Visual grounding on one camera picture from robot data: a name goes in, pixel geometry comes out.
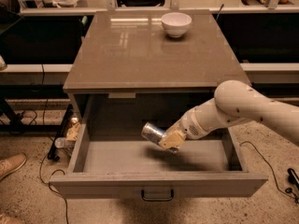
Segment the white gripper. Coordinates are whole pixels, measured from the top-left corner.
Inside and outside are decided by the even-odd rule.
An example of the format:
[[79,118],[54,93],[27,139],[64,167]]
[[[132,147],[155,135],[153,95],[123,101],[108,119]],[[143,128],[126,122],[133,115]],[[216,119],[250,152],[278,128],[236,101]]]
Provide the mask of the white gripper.
[[207,135],[207,131],[197,119],[196,108],[192,108],[169,128],[170,133],[166,133],[159,141],[159,146],[163,149],[178,148],[188,139],[196,140]]

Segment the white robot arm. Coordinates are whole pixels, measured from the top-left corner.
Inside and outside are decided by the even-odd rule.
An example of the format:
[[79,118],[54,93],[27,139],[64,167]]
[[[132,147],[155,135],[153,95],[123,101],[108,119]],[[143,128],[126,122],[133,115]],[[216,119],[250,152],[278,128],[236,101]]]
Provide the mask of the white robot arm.
[[186,139],[200,139],[250,120],[299,145],[299,107],[267,98],[237,80],[222,82],[211,100],[188,110],[166,130],[159,145],[179,148]]

